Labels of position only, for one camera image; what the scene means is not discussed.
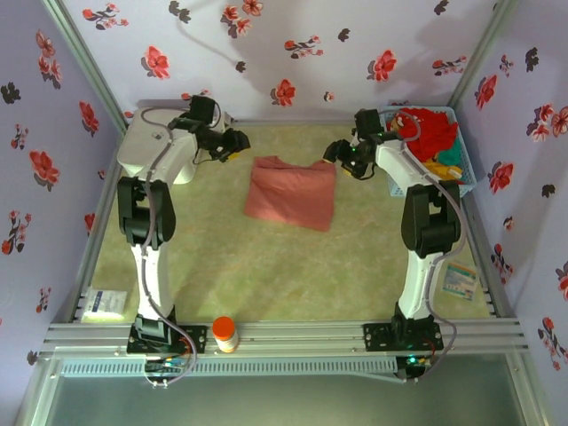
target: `orange bottle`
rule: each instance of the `orange bottle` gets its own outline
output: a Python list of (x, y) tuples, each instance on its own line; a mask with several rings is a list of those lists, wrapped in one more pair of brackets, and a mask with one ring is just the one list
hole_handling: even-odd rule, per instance
[(213, 322), (211, 332), (217, 341), (217, 346), (223, 352), (233, 352), (239, 344), (239, 335), (234, 321), (229, 317), (219, 317)]

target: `floral wallpaper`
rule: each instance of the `floral wallpaper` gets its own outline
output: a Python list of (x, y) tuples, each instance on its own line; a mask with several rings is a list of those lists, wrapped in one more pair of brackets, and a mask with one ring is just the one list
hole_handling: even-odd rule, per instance
[(521, 320), (556, 424), (568, 419), (566, 20), (564, 0), (519, 2), (457, 109), (488, 260)]
[(0, 424), (9, 425), (75, 284), (119, 133), (41, 2), (8, 2), (2, 14), (0, 48), (16, 58), (0, 71)]
[(62, 3), (127, 121), (201, 91), (236, 119), (350, 120), (391, 102), (445, 105), (495, 1)]

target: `gray cable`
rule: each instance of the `gray cable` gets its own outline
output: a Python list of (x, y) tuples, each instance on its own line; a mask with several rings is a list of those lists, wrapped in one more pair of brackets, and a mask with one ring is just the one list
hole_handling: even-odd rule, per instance
[(197, 362), (197, 348), (195, 347), (195, 342), (193, 341), (192, 337), (189, 334), (187, 334), (186, 331), (183, 328), (181, 328), (178, 325), (171, 322), (169, 319), (167, 319), (160, 312), (160, 307), (153, 300), (152, 295), (150, 294), (150, 291), (148, 289), (148, 285), (146, 283), (147, 248), (150, 245), (150, 243), (152, 242), (152, 235), (153, 235), (154, 229), (156, 227), (156, 207), (155, 207), (155, 204), (154, 204), (154, 197), (152, 196), (152, 192), (151, 192), (151, 189), (150, 189), (150, 182), (151, 182), (151, 179), (152, 179), (152, 175), (155, 172), (156, 166), (162, 160), (164, 155), (170, 150), (171, 146), (173, 145), (173, 141), (174, 141), (173, 131), (168, 126), (166, 126), (165, 124), (162, 124), (160, 122), (152, 122), (152, 121), (148, 120), (146, 118), (146, 113), (149, 113), (150, 111), (163, 110), (163, 109), (169, 109), (169, 110), (174, 110), (174, 111), (184, 111), (184, 112), (186, 111), (185, 109), (181, 109), (181, 108), (148, 108), (148, 109), (145, 109), (144, 111), (142, 111), (142, 114), (140, 115), (140, 118), (142, 119), (142, 121), (144, 121), (148, 124), (152, 124), (154, 126), (164, 128), (168, 132), (168, 136), (169, 136), (168, 143), (166, 144), (166, 146), (162, 149), (162, 151), (158, 154), (158, 156), (152, 162), (152, 165), (150, 166), (150, 170), (146, 174), (146, 182), (144, 183), (144, 189), (146, 191), (146, 197), (148, 198), (148, 204), (150, 206), (150, 228), (148, 230), (148, 235), (146, 236), (145, 241), (142, 243), (142, 246), (140, 246), (140, 250), (142, 252), (142, 262), (141, 262), (141, 266), (140, 266), (140, 268), (142, 269), (141, 281), (142, 281), (142, 288), (144, 289), (144, 293), (145, 293), (145, 295), (148, 299), (148, 303), (150, 303), (150, 305), (152, 306), (152, 309), (154, 309), (154, 311), (156, 312), (158, 317), (160, 317), (160, 319), (165, 324), (167, 324), (168, 326), (170, 326), (171, 328), (176, 330), (179, 334), (181, 334), (187, 340), (187, 342), (189, 342), (189, 344), (192, 348), (192, 353), (193, 353), (193, 356), (192, 356), (192, 354), (189, 355), (191, 361), (188, 360), (187, 365), (185, 366), (185, 369), (183, 370), (183, 372), (180, 375), (174, 377), (173, 379), (170, 379), (169, 381), (167, 381), (165, 383), (152, 382), (152, 381), (150, 381), (148, 376), (145, 375), (146, 379), (153, 386), (166, 387), (168, 384), (172, 384), (172, 383), (177, 382), (178, 380), (180, 380), (182, 377), (184, 377), (185, 375), (187, 375), (189, 372), (191, 372), (193, 370), (193, 368), (195, 367), (195, 364)]
[[(421, 128), (420, 128), (420, 123), (418, 123), (418, 120), (416, 120), (414, 118), (413, 115), (407, 113), (406, 111), (402, 111), (402, 110), (396, 110), (397, 113), (402, 114), (407, 116), (408, 118), (410, 118), (413, 123), (414, 126), (417, 129), (416, 134), (411, 137), (411, 138), (405, 138), (400, 142), (400, 151), (403, 155), (403, 157), (408, 160), (408, 162), (412, 165), (412, 167), (420, 174), (420, 176), (422, 176), (423, 178), (425, 178), (426, 180), (428, 180), (428, 182), (430, 182), (431, 184), (433, 184), (449, 201), (450, 205), (452, 206), (452, 209), (454, 209), (455, 213), (457, 214), (459, 220), (460, 220), (460, 228), (461, 228), (461, 238), (460, 238), (460, 242), (458, 243), (458, 247), (455, 248), (454, 250), (446, 253), (443, 256), (440, 256), (436, 259), (434, 259), (434, 261), (432, 262), (432, 265), (430, 266), (430, 269), (428, 270), (428, 275), (426, 276), (426, 289), (425, 289), (425, 293), (426, 293), (426, 308), (428, 309), (428, 312), (438, 321), (443, 322), (444, 324), (447, 324), (448, 326), (450, 326), (452, 328), (452, 337), (450, 338), (450, 341), (448, 342), (448, 344), (445, 346), (444, 350), (442, 350), (442, 353), (440, 354), (440, 356), (438, 357), (438, 360), (432, 364), (432, 366), (422, 375), (422, 377), (420, 378), (420, 380), (423, 380), (425, 377), (427, 377), (432, 370), (434, 370), (437, 365), (439, 364), (439, 362), (442, 360), (443, 357), (446, 356), (446, 354), (452, 349), (452, 347), (454, 346), (454, 342), (455, 342), (455, 338), (458, 334), (458, 328), (457, 326), (455, 326), (455, 324), (445, 318), (440, 317), (433, 309), (432, 306), (430, 304), (430, 289), (432, 287), (432, 281), (434, 278), (434, 272), (436, 271), (436, 268), (438, 266), (438, 264), (441, 264), (441, 262), (443, 262), (444, 260), (446, 260), (449, 257), (453, 257), (456, 256), (458, 253), (460, 253), (463, 250), (463, 247), (465, 246), (465, 242), (467, 239), (470, 239), (470, 235), (469, 235), (469, 228), (467, 226), (465, 226), (465, 224), (467, 223), (467, 219), (465, 217), (465, 215), (463, 214), (462, 209), (460, 208), (459, 204), (454, 200), (454, 198), (452, 197), (452, 195), (436, 180), (433, 179), (430, 175), (429, 172), (427, 170), (425, 170), (425, 168), (422, 166), (422, 164), (418, 161), (418, 159), (416, 159), (416, 157), (414, 157), (413, 155), (411, 155), (410, 153), (408, 153), (406, 151), (406, 144), (408, 142), (412, 142), (413, 140), (416, 140), (420, 137), (421, 135)], [(385, 110), (385, 111), (380, 111), (379, 115), (383, 115), (383, 114), (392, 114), (393, 110)]]

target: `blue basket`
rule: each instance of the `blue basket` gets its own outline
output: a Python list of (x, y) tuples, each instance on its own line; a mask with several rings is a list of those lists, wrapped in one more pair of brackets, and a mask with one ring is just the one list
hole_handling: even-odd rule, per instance
[[(447, 120), (451, 123), (457, 122), (455, 118), (455, 112), (449, 106), (387, 106), (383, 109), (383, 111), (392, 110), (392, 114), (382, 114), (381, 115), (381, 125), (387, 130), (387, 122), (391, 122), (394, 118), (397, 111), (401, 108), (424, 108), (430, 111), (434, 111), (435, 113), (446, 113)], [(473, 173), (473, 167), (471, 166), (471, 160), (468, 156), (468, 151), (463, 143), (462, 132), (458, 127), (458, 134), (455, 138), (456, 142), (460, 144), (460, 168), (461, 168), (461, 181), (464, 182), (465, 185), (460, 185), (460, 197), (463, 197), (466, 193), (471, 191), (473, 188), (476, 187), (476, 175)], [(402, 190), (398, 187), (396, 182), (392, 179), (391, 176), (387, 175), (387, 180), (389, 183), (389, 192), (392, 197), (404, 197)]]

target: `folded cloth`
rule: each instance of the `folded cloth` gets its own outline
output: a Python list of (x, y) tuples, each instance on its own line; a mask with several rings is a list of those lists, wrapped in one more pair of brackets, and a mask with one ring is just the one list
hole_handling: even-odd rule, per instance
[(335, 165), (302, 167), (277, 156), (256, 157), (245, 215), (329, 231), (334, 215)]
[[(427, 162), (440, 151), (452, 148), (458, 133), (458, 123), (452, 124), (445, 113), (435, 113), (426, 108), (402, 108), (420, 123), (420, 137), (408, 142), (408, 149), (421, 162)], [(406, 115), (397, 114), (398, 133), (403, 138), (416, 134), (414, 122)]]

